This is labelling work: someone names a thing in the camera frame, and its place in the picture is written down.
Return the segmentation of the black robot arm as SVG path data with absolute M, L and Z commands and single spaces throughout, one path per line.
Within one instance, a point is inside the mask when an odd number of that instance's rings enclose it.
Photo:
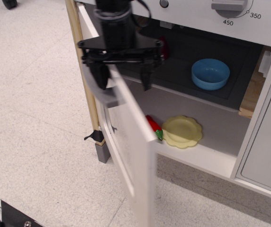
M 82 49 L 83 63 L 101 89 L 106 89 L 111 64 L 140 65 L 140 79 L 144 90 L 152 86 L 154 69 L 163 62 L 163 42 L 139 34 L 139 24 L 132 12 L 129 0 L 98 0 L 93 11 L 98 19 L 102 35 L 78 42 Z

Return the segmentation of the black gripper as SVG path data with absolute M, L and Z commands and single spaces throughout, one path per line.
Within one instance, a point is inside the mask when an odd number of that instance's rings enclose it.
M 153 83 L 153 72 L 163 61 L 163 41 L 147 37 L 140 31 L 148 28 L 150 18 L 134 16 L 122 18 L 98 17 L 101 35 L 78 42 L 83 51 L 83 61 L 89 66 L 99 88 L 105 90 L 108 84 L 107 64 L 141 64 L 140 79 L 147 91 Z

